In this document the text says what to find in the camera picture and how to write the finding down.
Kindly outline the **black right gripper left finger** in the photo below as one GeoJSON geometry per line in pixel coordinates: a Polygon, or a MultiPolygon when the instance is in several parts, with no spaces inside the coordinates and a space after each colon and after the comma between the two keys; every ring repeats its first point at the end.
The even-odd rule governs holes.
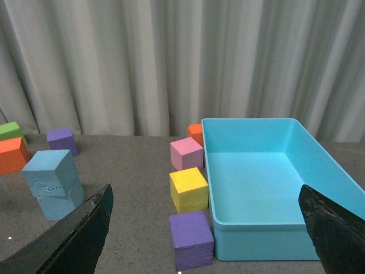
{"type": "Polygon", "coordinates": [[[113,209],[106,185],[38,238],[1,261],[1,273],[94,273],[113,209]]]}

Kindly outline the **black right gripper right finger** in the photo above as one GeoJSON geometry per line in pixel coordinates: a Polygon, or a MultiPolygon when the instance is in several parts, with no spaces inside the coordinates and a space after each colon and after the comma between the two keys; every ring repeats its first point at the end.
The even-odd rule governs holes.
{"type": "Polygon", "coordinates": [[[364,273],[364,219],[304,184],[299,207],[326,273],[364,273]]]}

